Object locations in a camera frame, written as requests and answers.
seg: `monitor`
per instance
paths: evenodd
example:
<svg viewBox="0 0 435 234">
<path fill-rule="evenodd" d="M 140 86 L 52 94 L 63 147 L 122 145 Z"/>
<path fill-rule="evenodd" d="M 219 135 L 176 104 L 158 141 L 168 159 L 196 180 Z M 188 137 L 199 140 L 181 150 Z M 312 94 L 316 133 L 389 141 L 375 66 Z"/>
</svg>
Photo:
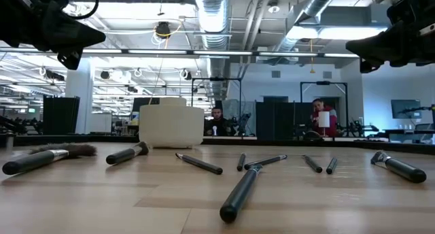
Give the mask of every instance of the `monitor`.
<svg viewBox="0 0 435 234">
<path fill-rule="evenodd" d="M 403 112 L 418 107 L 421 107 L 420 100 L 391 100 L 391 110 L 395 119 L 421 118 L 421 111 Z"/>
</svg>

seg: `man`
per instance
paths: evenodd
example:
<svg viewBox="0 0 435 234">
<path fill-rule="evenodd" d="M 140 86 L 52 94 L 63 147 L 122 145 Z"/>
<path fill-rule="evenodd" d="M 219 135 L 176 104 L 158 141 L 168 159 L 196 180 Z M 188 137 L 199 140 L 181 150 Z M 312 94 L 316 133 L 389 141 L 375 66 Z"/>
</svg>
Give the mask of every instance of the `man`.
<svg viewBox="0 0 435 234">
<path fill-rule="evenodd" d="M 320 135 L 324 134 L 328 137 L 335 137 L 337 134 L 336 130 L 336 122 L 337 122 L 337 113 L 334 108 L 325 105 L 325 103 L 321 99 L 315 99 L 313 101 L 314 113 L 312 115 L 313 120 L 313 130 L 318 132 Z M 319 127 L 319 112 L 329 112 L 329 128 L 320 128 Z"/>
<path fill-rule="evenodd" d="M 205 135 L 214 135 L 213 127 L 216 127 L 217 136 L 233 136 L 235 130 L 230 123 L 222 116 L 222 110 L 220 108 L 214 107 L 211 110 L 211 116 L 213 119 L 210 121 L 205 121 Z"/>
</svg>

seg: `white column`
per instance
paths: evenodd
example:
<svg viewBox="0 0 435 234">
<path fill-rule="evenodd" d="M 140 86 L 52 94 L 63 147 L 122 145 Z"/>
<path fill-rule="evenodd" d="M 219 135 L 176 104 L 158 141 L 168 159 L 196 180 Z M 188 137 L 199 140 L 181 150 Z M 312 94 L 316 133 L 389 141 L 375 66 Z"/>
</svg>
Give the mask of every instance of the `white column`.
<svg viewBox="0 0 435 234">
<path fill-rule="evenodd" d="M 68 70 L 66 97 L 80 97 L 75 132 L 89 134 L 95 69 L 90 58 L 83 58 L 77 70 Z"/>
</svg>

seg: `red shirt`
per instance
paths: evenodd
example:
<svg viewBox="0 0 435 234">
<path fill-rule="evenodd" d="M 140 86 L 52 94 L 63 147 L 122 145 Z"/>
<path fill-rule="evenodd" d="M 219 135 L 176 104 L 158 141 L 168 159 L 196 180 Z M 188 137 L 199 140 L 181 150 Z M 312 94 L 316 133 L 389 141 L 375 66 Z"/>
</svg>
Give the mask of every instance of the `red shirt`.
<svg viewBox="0 0 435 234">
<path fill-rule="evenodd" d="M 325 134 L 328 137 L 335 137 L 337 134 L 336 130 L 336 122 L 337 122 L 337 113 L 334 108 L 325 106 L 322 112 L 329 112 L 329 128 L 325 128 Z M 312 116 L 313 122 L 319 120 L 319 112 L 315 111 Z M 324 128 L 320 128 L 319 125 L 314 125 L 314 131 L 318 132 L 320 135 L 324 134 Z"/>
</svg>

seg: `table surface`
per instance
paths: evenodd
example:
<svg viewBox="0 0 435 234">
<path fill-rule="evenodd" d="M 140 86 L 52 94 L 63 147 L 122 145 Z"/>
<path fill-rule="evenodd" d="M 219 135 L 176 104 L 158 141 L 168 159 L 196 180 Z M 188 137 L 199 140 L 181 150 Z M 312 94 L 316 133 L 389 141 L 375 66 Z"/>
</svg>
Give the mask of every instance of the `table surface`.
<svg viewBox="0 0 435 234">
<path fill-rule="evenodd" d="M 63 160 L 16 176 L 0 175 L 2 233 L 349 233 L 433 234 L 435 157 L 391 152 L 425 170 L 413 184 L 370 164 L 371 150 L 272 146 L 198 146 L 153 150 L 110 167 L 108 154 L 130 144 L 93 143 L 94 158 Z M 188 154 L 219 165 L 215 175 L 175 157 Z M 279 154 L 287 160 L 264 167 L 236 222 L 224 224 L 219 208 L 247 162 Z M 13 154 L 0 152 L 3 164 Z M 323 168 L 335 156 L 333 175 L 315 173 L 301 159 L 311 155 Z"/>
</svg>

